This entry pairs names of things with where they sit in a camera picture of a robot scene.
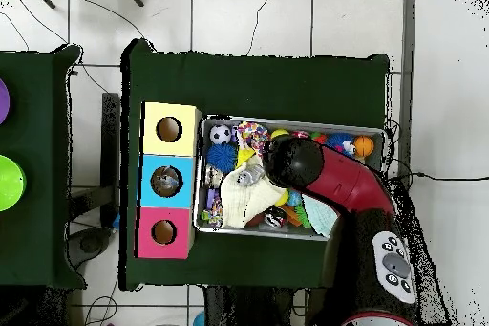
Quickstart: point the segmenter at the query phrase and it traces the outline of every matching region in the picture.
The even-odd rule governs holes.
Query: green table
[[[0,53],[11,113],[0,125],[0,154],[23,168],[21,200],[0,212],[0,284],[83,288],[65,252],[69,221],[66,83],[80,49]]]
[[[389,59],[159,54],[144,40],[122,56],[121,286],[214,284],[322,287],[332,242],[196,233],[186,260],[134,257],[140,103],[195,105],[203,114],[382,128]],[[125,228],[126,222],[132,223]]]

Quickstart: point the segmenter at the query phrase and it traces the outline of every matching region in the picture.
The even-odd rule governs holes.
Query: pink block
[[[138,230],[138,258],[186,259],[191,246],[191,209],[142,206]],[[175,240],[169,245],[157,243],[151,228],[158,221],[170,221],[177,228]]]

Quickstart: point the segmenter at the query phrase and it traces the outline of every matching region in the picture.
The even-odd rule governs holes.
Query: orange ball
[[[362,158],[369,156],[373,152],[373,140],[366,136],[360,136],[355,139],[356,154]]]

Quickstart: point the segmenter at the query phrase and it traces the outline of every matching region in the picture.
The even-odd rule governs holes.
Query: green bowl
[[[14,206],[26,188],[26,176],[20,166],[0,155],[0,211]]]

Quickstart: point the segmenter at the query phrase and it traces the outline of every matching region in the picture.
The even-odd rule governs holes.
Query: colorful block
[[[147,155],[187,156],[196,154],[201,112],[192,105],[144,102],[144,137],[142,152]],[[165,117],[175,119],[180,135],[175,141],[164,141],[159,132],[159,122]]]
[[[187,208],[142,207],[138,225],[136,257],[186,259],[194,241],[191,214],[192,210]],[[174,240],[167,245],[158,243],[153,237],[153,227],[159,221],[168,221],[175,228]]]
[[[159,196],[151,187],[151,178],[159,167],[169,166],[181,174],[182,185],[171,197]],[[195,158],[177,158],[171,156],[142,156],[141,206],[169,208],[191,208],[195,185]]]

